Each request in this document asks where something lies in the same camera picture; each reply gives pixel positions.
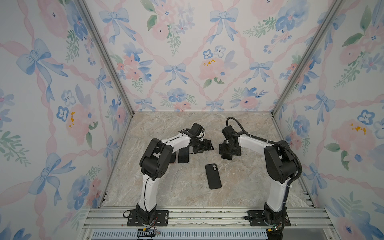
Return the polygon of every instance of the black phone case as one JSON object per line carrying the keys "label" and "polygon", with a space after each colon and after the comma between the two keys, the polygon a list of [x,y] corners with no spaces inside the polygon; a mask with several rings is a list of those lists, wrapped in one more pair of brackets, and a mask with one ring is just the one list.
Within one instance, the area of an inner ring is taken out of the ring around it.
{"label": "black phone case", "polygon": [[218,189],[221,188],[220,175],[218,173],[217,164],[207,164],[205,166],[205,172],[207,173],[208,186],[209,189]]}
{"label": "black phone case", "polygon": [[179,149],[178,163],[189,163],[189,146]]}

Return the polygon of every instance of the smartphone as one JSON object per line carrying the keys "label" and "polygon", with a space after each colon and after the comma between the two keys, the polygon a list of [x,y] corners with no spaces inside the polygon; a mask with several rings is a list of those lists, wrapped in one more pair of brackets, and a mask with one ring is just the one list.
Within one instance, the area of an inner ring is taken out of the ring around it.
{"label": "smartphone", "polygon": [[218,173],[217,164],[207,164],[205,166],[205,172],[207,173],[209,189],[221,188],[220,175]]}
{"label": "smartphone", "polygon": [[176,162],[176,152],[172,153],[172,155],[170,156],[170,161],[169,163],[175,163]]}
{"label": "smartphone", "polygon": [[189,146],[179,149],[178,163],[189,163]]}

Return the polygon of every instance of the black mounting plate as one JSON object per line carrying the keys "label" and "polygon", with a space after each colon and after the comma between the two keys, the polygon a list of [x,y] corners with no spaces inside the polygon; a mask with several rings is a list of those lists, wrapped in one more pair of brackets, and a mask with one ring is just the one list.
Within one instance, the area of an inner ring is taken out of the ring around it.
{"label": "black mounting plate", "polygon": [[[248,217],[254,217],[254,218],[263,217],[263,211],[264,210],[248,210],[247,211]],[[268,224],[266,224],[264,220],[249,220],[249,223],[251,227],[268,226]],[[291,222],[289,221],[289,218],[288,218],[284,226],[289,227],[290,225],[291,225]]]}
{"label": "black mounting plate", "polygon": [[[166,227],[168,225],[168,210],[156,210],[155,219],[157,227]],[[136,211],[130,211],[127,226],[129,227],[143,227],[143,224],[137,220]]]}

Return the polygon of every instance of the enclosure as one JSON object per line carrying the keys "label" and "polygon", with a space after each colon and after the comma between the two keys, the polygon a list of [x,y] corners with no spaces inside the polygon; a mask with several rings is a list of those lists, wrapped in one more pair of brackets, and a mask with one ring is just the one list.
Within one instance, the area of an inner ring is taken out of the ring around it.
{"label": "enclosure", "polygon": [[266,239],[243,216],[271,178],[220,157],[230,116],[300,159],[284,239],[384,239],[383,0],[4,0],[0,21],[0,239],[136,239],[139,161],[194,122],[214,150],[169,164],[154,239]]}

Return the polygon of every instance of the pink flower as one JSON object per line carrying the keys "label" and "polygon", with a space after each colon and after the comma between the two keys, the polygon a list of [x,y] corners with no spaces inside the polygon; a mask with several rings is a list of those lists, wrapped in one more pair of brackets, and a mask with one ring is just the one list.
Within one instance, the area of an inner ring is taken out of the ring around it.
{"label": "pink flower", "polygon": [[370,26],[365,31],[365,36],[360,40],[361,46],[365,48],[367,52],[372,52],[377,45],[384,43],[384,27],[380,23],[377,26]]}
{"label": "pink flower", "polygon": [[251,108],[255,108],[257,107],[257,99],[254,98],[254,97],[246,97],[246,98],[243,98],[243,100],[241,100],[240,102],[240,106],[242,108],[248,108],[248,109],[251,109]]}
{"label": "pink flower", "polygon": [[287,68],[287,70],[292,70],[292,72],[295,70],[295,67],[297,67],[297,63],[291,63],[291,66]]}
{"label": "pink flower", "polygon": [[346,240],[364,240],[365,237],[360,229],[346,217],[338,217],[336,221],[337,230],[341,239]]}
{"label": "pink flower", "polygon": [[353,62],[361,53],[361,46],[359,44],[348,45],[340,54],[340,62],[343,65]]}
{"label": "pink flower", "polygon": [[155,6],[156,13],[158,14],[157,19],[160,22],[174,23],[174,16],[176,14],[175,6],[172,6],[171,0],[167,3],[159,1],[160,6]]}
{"label": "pink flower", "polygon": [[126,115],[127,115],[127,112],[125,111],[124,107],[122,106],[118,107],[116,111],[116,120],[118,121],[119,124],[123,124]]}
{"label": "pink flower", "polygon": [[98,187],[100,186],[101,184],[101,180],[96,177],[93,182],[91,183],[91,185],[89,186],[89,192],[90,194],[96,194],[97,190],[98,190]]}
{"label": "pink flower", "polygon": [[126,60],[124,60],[124,64],[127,66],[138,66],[139,62],[135,61],[135,56],[132,54],[130,57],[127,55],[124,56]]}
{"label": "pink flower", "polygon": [[175,110],[178,110],[180,112],[184,112],[184,110],[186,109],[191,109],[191,104],[186,101],[183,101],[181,103],[176,103],[173,106],[175,107]]}
{"label": "pink flower", "polygon": [[255,0],[251,4],[251,11],[259,20],[274,15],[283,5],[284,0]]}
{"label": "pink flower", "polygon": [[132,79],[133,81],[139,80],[142,77],[142,73],[137,69],[137,66],[131,66],[127,68],[127,73],[125,74],[127,79]]}
{"label": "pink flower", "polygon": [[152,30],[153,37],[158,40],[167,39],[168,33],[169,33],[168,27],[163,22],[158,22],[153,26],[153,30]]}
{"label": "pink flower", "polygon": [[89,125],[96,120],[95,109],[89,106],[84,108],[81,104],[76,104],[70,110],[66,128],[68,134],[76,139],[78,146],[84,143],[85,135],[89,132]]}
{"label": "pink flower", "polygon": [[371,130],[365,128],[363,123],[349,120],[343,122],[340,128],[332,130],[331,137],[336,140],[342,151],[348,153],[344,161],[349,161],[349,168],[367,171],[367,165],[373,163],[368,157],[368,152],[376,146],[376,139]]}
{"label": "pink flower", "polygon": [[118,65],[118,67],[116,68],[118,71],[120,71],[120,70],[125,70],[125,68],[124,68],[124,64],[122,64],[122,63],[117,63],[117,65]]}
{"label": "pink flower", "polygon": [[48,31],[59,38],[67,38],[68,21],[63,6],[57,0],[38,0],[40,17]]}
{"label": "pink flower", "polygon": [[219,58],[211,58],[206,61],[203,61],[200,65],[200,75],[199,78],[201,80],[213,79],[218,77],[218,81],[220,78],[227,76],[224,68],[223,60]]}
{"label": "pink flower", "polygon": [[299,150],[299,148],[301,148],[301,137],[294,131],[292,131],[289,136],[291,137],[292,145],[296,147],[296,150]]}

